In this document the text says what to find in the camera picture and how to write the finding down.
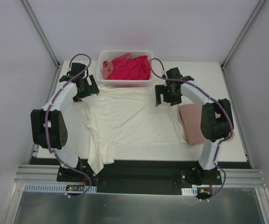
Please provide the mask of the cream white t shirt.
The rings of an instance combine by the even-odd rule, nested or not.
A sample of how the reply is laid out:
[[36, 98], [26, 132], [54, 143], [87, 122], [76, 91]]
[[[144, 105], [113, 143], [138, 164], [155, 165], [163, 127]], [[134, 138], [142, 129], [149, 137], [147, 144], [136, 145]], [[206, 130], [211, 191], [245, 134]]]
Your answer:
[[88, 164], [96, 174], [114, 163], [117, 147], [186, 142], [178, 107], [156, 106], [147, 87], [102, 88], [78, 109], [90, 131]]

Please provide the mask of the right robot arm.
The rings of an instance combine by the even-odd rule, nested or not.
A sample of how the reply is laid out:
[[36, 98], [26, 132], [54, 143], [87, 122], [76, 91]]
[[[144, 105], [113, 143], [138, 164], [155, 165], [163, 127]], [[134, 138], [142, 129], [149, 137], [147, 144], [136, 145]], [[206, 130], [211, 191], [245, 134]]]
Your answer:
[[218, 172], [221, 143], [233, 134], [230, 101], [214, 99], [191, 76], [182, 76], [178, 68], [163, 70], [160, 79], [165, 80], [165, 84], [155, 86], [156, 106], [162, 102], [178, 105], [184, 96], [201, 109], [200, 129], [206, 140], [195, 168], [185, 175], [185, 179], [194, 185], [206, 184]]

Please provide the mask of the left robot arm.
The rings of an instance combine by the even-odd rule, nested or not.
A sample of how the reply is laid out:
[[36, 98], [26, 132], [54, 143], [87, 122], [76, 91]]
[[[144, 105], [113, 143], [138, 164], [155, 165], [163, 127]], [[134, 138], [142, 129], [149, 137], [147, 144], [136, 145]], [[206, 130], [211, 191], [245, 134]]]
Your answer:
[[90, 146], [90, 131], [84, 124], [81, 102], [98, 93], [87, 66], [70, 63], [67, 73], [59, 79], [56, 93], [46, 105], [30, 114], [33, 142], [55, 156], [60, 173], [75, 182], [84, 176], [81, 154]]

